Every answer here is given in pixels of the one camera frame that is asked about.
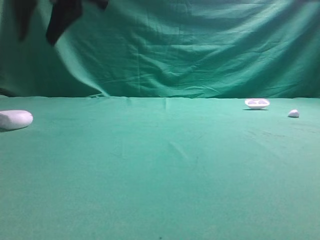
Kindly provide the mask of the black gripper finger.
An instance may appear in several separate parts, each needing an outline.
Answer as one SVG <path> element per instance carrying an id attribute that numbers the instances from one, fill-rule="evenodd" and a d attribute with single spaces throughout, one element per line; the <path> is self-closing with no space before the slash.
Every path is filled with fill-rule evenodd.
<path id="1" fill-rule="evenodd" d="M 46 40 L 54 46 L 66 29 L 83 13 L 80 0 L 55 0 L 46 30 Z"/>
<path id="2" fill-rule="evenodd" d="M 29 31 L 29 25 L 33 12 L 37 6 L 37 0 L 17 0 L 16 1 L 16 21 L 18 28 L 18 39 L 23 41 Z"/>

